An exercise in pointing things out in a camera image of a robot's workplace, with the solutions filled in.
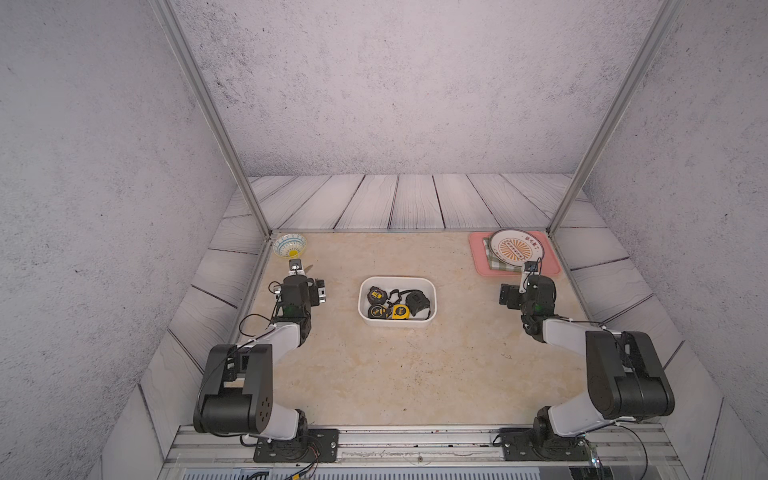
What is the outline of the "round dark grey tape measure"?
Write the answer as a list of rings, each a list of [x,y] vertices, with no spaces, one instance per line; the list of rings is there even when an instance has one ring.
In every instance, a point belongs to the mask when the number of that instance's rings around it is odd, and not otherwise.
[[[388,301],[389,294],[379,287],[372,286],[369,289],[366,298],[370,305],[383,305]]]

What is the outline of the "black yellow rubber tape measure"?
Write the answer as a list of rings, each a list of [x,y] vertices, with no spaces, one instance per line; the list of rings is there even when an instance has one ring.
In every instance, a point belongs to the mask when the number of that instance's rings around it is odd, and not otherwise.
[[[373,320],[388,320],[391,316],[391,309],[384,304],[371,305],[367,311],[367,317]]]

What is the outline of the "small yellow tape measure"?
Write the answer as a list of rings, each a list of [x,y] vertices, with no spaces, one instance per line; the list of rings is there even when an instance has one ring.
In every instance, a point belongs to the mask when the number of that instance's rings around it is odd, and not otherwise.
[[[392,320],[407,320],[410,317],[410,309],[404,304],[395,304],[391,308],[390,318]]]

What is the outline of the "large black tape measure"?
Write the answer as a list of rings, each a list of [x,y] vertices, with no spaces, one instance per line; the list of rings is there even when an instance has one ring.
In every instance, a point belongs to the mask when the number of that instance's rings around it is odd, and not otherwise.
[[[431,317],[431,301],[421,290],[409,291],[404,304],[408,309],[411,320],[427,320]]]

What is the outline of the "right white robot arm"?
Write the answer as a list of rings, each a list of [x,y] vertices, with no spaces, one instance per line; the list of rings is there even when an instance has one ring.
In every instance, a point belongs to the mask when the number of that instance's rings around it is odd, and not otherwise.
[[[666,417],[675,397],[653,341],[640,331],[614,332],[555,313],[554,281],[527,272],[519,285],[503,284],[499,303],[521,314],[534,340],[585,360],[586,391],[541,408],[529,429],[502,429],[514,459],[584,460],[584,435],[621,419]]]

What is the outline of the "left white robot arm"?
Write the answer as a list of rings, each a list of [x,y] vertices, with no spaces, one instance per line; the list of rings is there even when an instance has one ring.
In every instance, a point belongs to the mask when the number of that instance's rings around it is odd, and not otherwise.
[[[308,339],[312,309],[326,300],[325,282],[290,275],[279,284],[275,296],[266,332],[241,345],[211,348],[193,411],[197,432],[308,442],[306,414],[275,400],[274,367]]]

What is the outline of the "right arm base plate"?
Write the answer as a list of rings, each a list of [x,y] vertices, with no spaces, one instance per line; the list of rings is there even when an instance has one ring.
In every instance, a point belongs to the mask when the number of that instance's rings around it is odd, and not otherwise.
[[[591,453],[583,438],[540,434],[534,428],[502,428],[492,445],[505,461],[587,462]]]

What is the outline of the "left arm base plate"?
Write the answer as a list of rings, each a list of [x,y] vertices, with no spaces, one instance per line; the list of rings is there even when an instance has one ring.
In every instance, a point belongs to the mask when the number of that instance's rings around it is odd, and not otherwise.
[[[254,450],[255,463],[334,463],[337,460],[340,431],[311,428],[292,440],[259,438]]]

